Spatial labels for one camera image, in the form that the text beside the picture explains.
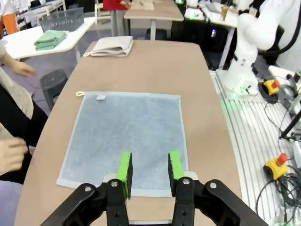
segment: orange clothing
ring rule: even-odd
[[[16,15],[14,13],[2,16],[4,26],[8,34],[18,32]]]

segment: gray plastic basket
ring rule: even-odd
[[[73,32],[84,23],[84,8],[73,8],[52,13],[40,23],[43,32],[47,30]]]

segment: bolt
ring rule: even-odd
[[[185,184],[185,185],[187,185],[187,184],[189,184],[190,182],[189,182],[189,180],[188,179],[183,179],[183,184]]]
[[[210,184],[210,187],[211,187],[211,188],[216,188],[216,186],[217,186],[217,185],[216,185],[216,183],[214,183],[214,182],[212,182],[212,183]]]
[[[92,190],[92,188],[91,187],[85,187],[85,192],[89,192],[89,191],[91,191]]]
[[[113,182],[111,183],[111,186],[112,186],[112,187],[116,187],[117,185],[118,185],[117,181],[113,181]]]

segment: black hose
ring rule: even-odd
[[[280,54],[288,51],[293,46],[293,44],[295,44],[295,42],[297,41],[297,38],[298,38],[299,32],[300,32],[300,28],[301,28],[301,2],[300,2],[299,16],[298,16],[296,29],[295,29],[295,32],[294,32],[293,37],[290,40],[290,42],[280,50],[259,52],[258,55],[262,55],[262,56],[266,56],[266,57],[277,56],[277,55],[280,55]]]

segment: green cloth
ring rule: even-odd
[[[36,50],[53,49],[60,44],[66,36],[67,34],[65,31],[47,30],[38,40],[36,40],[34,45],[36,46]]]

